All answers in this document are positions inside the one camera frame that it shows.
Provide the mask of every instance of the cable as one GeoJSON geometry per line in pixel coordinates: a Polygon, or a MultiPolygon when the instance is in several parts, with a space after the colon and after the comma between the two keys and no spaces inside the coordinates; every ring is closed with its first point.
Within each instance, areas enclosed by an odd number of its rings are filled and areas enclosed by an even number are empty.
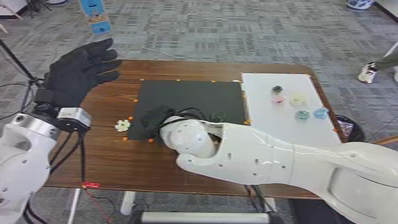
{"type": "Polygon", "coordinates": [[[61,151],[61,149],[63,149],[63,147],[65,147],[65,144],[67,144],[67,142],[68,142],[68,139],[70,139],[70,133],[67,134],[67,137],[65,137],[65,140],[63,140],[61,145],[60,145],[60,147],[58,147],[58,150],[56,150],[56,152],[54,152],[54,154],[52,154],[52,158],[51,158],[51,160],[49,160],[49,165],[52,165],[52,161],[54,161],[54,159],[56,159],[56,157],[58,157],[58,154],[60,154],[60,151],[61,151]]]}
{"type": "Polygon", "coordinates": [[[20,64],[20,61],[17,60],[15,55],[13,55],[13,53],[12,53],[12,51],[10,51],[8,47],[6,47],[6,45],[4,45],[3,41],[1,41],[1,39],[0,39],[0,46],[1,46],[1,48],[3,48],[4,53],[8,54],[8,57],[10,57],[10,59],[12,59],[13,63],[15,63],[15,65],[17,65],[20,71],[22,71],[24,76],[28,77],[28,79],[29,79],[31,81],[35,81],[35,77],[33,77],[31,73],[28,72],[28,69],[26,69],[24,65],[20,64]]]}
{"type": "Polygon", "coordinates": [[[26,222],[28,224],[33,224],[33,221],[31,221],[31,219],[29,219],[29,217],[28,217],[28,211],[26,211],[26,208],[24,208],[24,210],[22,210],[22,219],[24,219],[24,222],[26,222]]]}
{"type": "Polygon", "coordinates": [[[155,132],[155,131],[157,131],[168,124],[177,123],[179,121],[186,121],[186,120],[187,120],[186,118],[179,118],[179,119],[175,119],[173,121],[168,121],[166,123],[159,124],[159,125],[152,128],[152,130],[147,131],[145,134],[150,134],[152,132],[155,132]]]}
{"type": "Polygon", "coordinates": [[[266,213],[264,205],[266,205],[266,207],[267,207],[267,210],[269,210],[271,212],[275,212],[275,211],[273,211],[273,208],[271,208],[271,206],[269,206],[269,204],[267,204],[267,201],[264,200],[262,193],[260,193],[260,189],[259,189],[257,185],[250,185],[250,187],[251,187],[251,190],[253,190],[253,192],[255,192],[257,199],[259,199],[259,205],[260,205],[262,212],[266,213]]]}
{"type": "Polygon", "coordinates": [[[106,223],[111,223],[111,221],[113,221],[113,220],[111,220],[111,216],[113,216],[113,214],[115,214],[115,204],[113,204],[111,200],[109,200],[106,197],[97,197],[97,196],[93,196],[93,195],[90,194],[90,192],[88,192],[88,189],[84,189],[83,192],[84,192],[84,194],[88,195],[88,197],[90,197],[90,199],[92,199],[92,201],[93,201],[93,203],[95,203],[95,206],[97,206],[97,208],[99,208],[102,217],[104,217],[104,219],[106,219],[106,223]],[[111,205],[111,213],[109,213],[109,215],[106,215],[102,206],[100,206],[100,204],[97,203],[95,199],[99,199],[99,200],[102,199],[102,200],[108,201],[108,203],[109,203],[109,205],[111,205]]]}
{"type": "Polygon", "coordinates": [[[147,50],[147,51],[152,51],[152,52],[157,52],[159,54],[163,54],[163,55],[166,55],[168,57],[171,57],[171,58],[180,58],[180,59],[184,59],[184,60],[191,60],[193,61],[193,59],[191,58],[186,58],[186,57],[179,57],[179,56],[175,56],[175,55],[171,55],[171,54],[166,54],[164,52],[161,52],[159,50],[154,50],[154,49],[150,49],[150,48],[145,48],[145,47],[140,47],[143,50],[147,50]]]}
{"type": "Polygon", "coordinates": [[[40,224],[47,224],[45,221],[40,219],[40,217],[35,215],[31,207],[29,207],[29,201],[26,203],[26,212],[31,215],[33,219],[38,221],[40,224]]]}
{"type": "Polygon", "coordinates": [[[243,185],[243,187],[244,187],[244,191],[246,191],[246,196],[248,196],[248,199],[250,199],[251,207],[253,207],[257,213],[260,213],[260,210],[259,210],[257,205],[255,205],[255,201],[251,200],[251,192],[250,192],[248,186],[243,185]]]}
{"type": "MultiPolygon", "coordinates": [[[[1,85],[0,88],[4,87],[4,86],[12,86],[12,85],[15,85],[15,86],[19,85],[19,86],[24,86],[24,87],[26,87],[26,85],[24,85],[22,83],[10,83],[10,84],[1,85]]],[[[6,119],[8,117],[12,117],[17,113],[20,113],[20,111],[28,108],[28,106],[29,106],[29,104],[31,104],[31,102],[33,102],[33,90],[31,90],[31,88],[28,89],[28,91],[29,91],[29,95],[31,95],[28,104],[22,106],[20,110],[17,110],[12,114],[8,114],[6,116],[3,116],[3,117],[0,118],[0,121],[1,121],[3,119],[6,119]]]]}
{"type": "Polygon", "coordinates": [[[52,168],[51,168],[49,175],[51,175],[52,172],[56,171],[60,165],[63,164],[65,160],[68,159],[68,157],[70,157],[70,155],[72,155],[72,153],[74,153],[74,151],[76,151],[76,148],[77,148],[77,146],[79,146],[79,144],[81,144],[83,135],[84,135],[84,133],[77,133],[77,141],[76,141],[76,143],[74,143],[74,146],[72,146],[72,148],[70,148],[70,151],[67,152],[63,158],[60,159],[58,163],[54,164],[54,166],[52,166],[52,168]]]}
{"type": "Polygon", "coordinates": [[[24,110],[29,89],[31,89],[31,85],[28,84],[28,89],[26,89],[26,93],[24,93],[24,97],[22,97],[22,101],[20,101],[20,112],[24,110]]]}
{"type": "Polygon", "coordinates": [[[207,120],[202,111],[200,111],[198,108],[195,108],[195,107],[187,107],[187,108],[184,108],[182,110],[179,110],[179,111],[177,111],[177,114],[182,113],[182,112],[187,111],[187,110],[195,110],[196,113],[198,113],[200,116],[202,116],[202,120],[207,120]]]}
{"type": "Polygon", "coordinates": [[[79,162],[81,162],[81,183],[84,182],[84,145],[83,145],[83,139],[79,143],[79,162]]]}

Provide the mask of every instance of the metal stand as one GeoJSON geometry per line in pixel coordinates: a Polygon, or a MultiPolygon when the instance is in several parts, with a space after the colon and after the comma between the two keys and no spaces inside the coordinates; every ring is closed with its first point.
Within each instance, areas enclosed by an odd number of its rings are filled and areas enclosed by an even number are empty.
{"type": "Polygon", "coordinates": [[[3,48],[4,53],[8,54],[8,57],[10,57],[10,59],[12,59],[13,63],[15,63],[15,65],[17,65],[17,67],[20,68],[22,73],[24,73],[26,76],[28,76],[28,79],[29,79],[31,81],[36,81],[36,78],[33,77],[31,73],[28,72],[28,69],[26,69],[24,65],[20,64],[20,61],[19,61],[19,59],[15,58],[15,55],[13,55],[13,53],[12,53],[12,51],[10,51],[8,47],[6,47],[6,45],[4,45],[1,39],[0,39],[0,46],[1,46],[1,48],[3,48]]]}
{"type": "Polygon", "coordinates": [[[269,216],[266,213],[143,212],[140,222],[173,223],[173,224],[177,223],[266,224],[269,223],[269,216]]]}
{"type": "Polygon", "coordinates": [[[72,202],[70,202],[70,213],[68,213],[67,224],[72,224],[74,213],[76,213],[76,206],[77,206],[77,197],[79,197],[79,188],[74,189],[74,196],[72,196],[72,202]]]}
{"type": "Polygon", "coordinates": [[[132,208],[132,201],[134,201],[134,192],[125,191],[120,203],[120,214],[131,215],[131,208],[132,208]]]}

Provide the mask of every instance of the black cable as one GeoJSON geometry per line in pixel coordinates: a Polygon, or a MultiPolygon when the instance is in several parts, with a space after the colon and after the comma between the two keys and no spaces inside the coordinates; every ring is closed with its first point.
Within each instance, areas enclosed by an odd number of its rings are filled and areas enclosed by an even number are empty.
{"type": "Polygon", "coordinates": [[[81,139],[81,144],[79,144],[79,166],[81,166],[81,183],[84,182],[84,144],[83,144],[83,139],[81,139]]]}
{"type": "MultiPolygon", "coordinates": [[[[4,87],[4,86],[12,86],[12,85],[19,85],[19,86],[24,86],[26,87],[26,85],[22,84],[22,83],[10,83],[10,84],[4,84],[4,85],[1,85],[0,86],[0,88],[1,87],[4,87]]],[[[28,101],[28,104],[22,106],[22,108],[20,108],[20,110],[17,110],[12,114],[8,114],[6,116],[3,116],[1,118],[0,118],[0,121],[3,120],[3,119],[6,119],[8,117],[12,117],[17,113],[20,113],[20,111],[28,108],[28,106],[29,106],[29,104],[31,104],[31,102],[33,102],[33,90],[31,90],[31,88],[28,89],[28,91],[29,91],[29,101],[28,101]]]]}
{"type": "Polygon", "coordinates": [[[273,211],[273,208],[271,208],[271,206],[269,206],[269,204],[267,204],[267,201],[264,200],[262,193],[260,193],[260,189],[259,189],[257,185],[250,185],[250,187],[251,187],[251,190],[253,190],[253,192],[255,192],[257,199],[259,199],[259,204],[260,204],[262,212],[266,213],[264,205],[266,205],[266,207],[267,207],[267,210],[269,210],[271,212],[275,212],[275,211],[273,211]]]}
{"type": "Polygon", "coordinates": [[[175,116],[179,116],[179,117],[191,117],[196,120],[203,120],[193,113],[187,113],[187,112],[177,113],[175,116]]]}
{"type": "Polygon", "coordinates": [[[63,158],[60,159],[56,165],[54,165],[52,168],[51,168],[49,175],[52,174],[54,170],[58,169],[60,165],[63,164],[65,160],[68,159],[68,157],[70,157],[70,155],[72,155],[72,153],[74,153],[74,151],[76,151],[76,148],[77,148],[77,146],[79,146],[79,144],[81,144],[81,140],[83,140],[83,134],[84,134],[84,133],[77,133],[77,141],[76,141],[76,144],[74,144],[74,146],[72,146],[72,148],[70,148],[70,151],[67,152],[63,158]]]}
{"type": "Polygon", "coordinates": [[[198,113],[200,116],[202,116],[202,120],[207,120],[202,111],[200,111],[198,108],[195,108],[195,107],[187,107],[187,108],[184,108],[182,110],[179,110],[179,111],[177,111],[177,114],[182,113],[184,111],[189,111],[189,110],[195,110],[196,113],[198,113]]]}
{"type": "Polygon", "coordinates": [[[152,130],[148,130],[147,132],[145,132],[145,134],[150,134],[152,132],[155,132],[168,124],[171,124],[171,123],[177,123],[179,121],[186,121],[187,119],[186,118],[179,118],[179,119],[175,119],[173,121],[168,121],[166,123],[163,123],[163,124],[159,124],[154,128],[152,128],[152,130]]]}
{"type": "Polygon", "coordinates": [[[31,86],[28,84],[28,89],[26,89],[26,93],[24,93],[24,96],[22,96],[22,101],[20,101],[20,112],[24,110],[24,105],[26,105],[26,100],[28,100],[28,92],[29,92],[29,89],[31,89],[31,86]]]}
{"type": "Polygon", "coordinates": [[[243,187],[244,187],[244,191],[246,191],[246,196],[248,196],[248,199],[250,199],[251,207],[253,207],[257,213],[260,213],[260,210],[259,210],[257,205],[255,205],[255,201],[253,201],[253,199],[251,199],[251,193],[250,193],[248,186],[243,185],[243,187]]]}
{"type": "Polygon", "coordinates": [[[35,215],[31,207],[29,207],[29,201],[26,203],[26,212],[31,215],[33,219],[38,221],[40,224],[47,224],[45,221],[40,219],[40,217],[35,215]]]}
{"type": "Polygon", "coordinates": [[[28,79],[29,79],[31,81],[35,81],[36,79],[35,79],[31,73],[28,72],[28,69],[26,69],[24,65],[20,64],[20,61],[19,61],[19,59],[15,58],[15,55],[13,55],[13,53],[12,53],[12,51],[10,51],[8,47],[6,47],[6,45],[4,45],[3,41],[1,41],[1,39],[0,39],[0,46],[1,46],[1,48],[3,48],[4,53],[8,54],[8,57],[12,58],[12,61],[13,61],[13,63],[15,63],[15,65],[17,65],[17,67],[19,67],[19,69],[20,69],[20,71],[22,71],[26,77],[28,77],[28,79]]]}
{"type": "Polygon", "coordinates": [[[60,147],[58,147],[58,150],[56,150],[56,152],[54,152],[54,154],[52,154],[52,158],[51,158],[51,160],[49,160],[49,165],[52,165],[52,161],[54,161],[54,159],[56,159],[56,157],[58,157],[58,154],[60,154],[60,151],[61,151],[61,149],[63,149],[63,147],[65,147],[65,144],[67,144],[67,142],[68,142],[68,139],[70,139],[70,133],[67,134],[67,137],[65,137],[65,140],[63,140],[61,145],[60,145],[60,147]]]}
{"type": "Polygon", "coordinates": [[[26,222],[28,224],[33,224],[33,221],[31,221],[31,219],[29,219],[29,217],[28,217],[28,211],[26,211],[26,208],[24,208],[24,210],[22,210],[22,219],[24,219],[24,222],[26,222]]]}

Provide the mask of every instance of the robotic hand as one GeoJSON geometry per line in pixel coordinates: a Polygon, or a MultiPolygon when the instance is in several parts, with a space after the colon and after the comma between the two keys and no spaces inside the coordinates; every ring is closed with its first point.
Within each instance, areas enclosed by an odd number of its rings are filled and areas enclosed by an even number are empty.
{"type": "Polygon", "coordinates": [[[90,89],[118,77],[111,39],[76,48],[51,64],[31,113],[17,114],[0,138],[0,220],[15,223],[49,174],[47,155],[61,130],[90,125],[79,104],[90,89]]]}
{"type": "Polygon", "coordinates": [[[354,223],[398,223],[398,153],[388,148],[367,143],[314,148],[248,126],[193,119],[168,123],[159,136],[187,172],[244,185],[296,186],[354,223]]]}

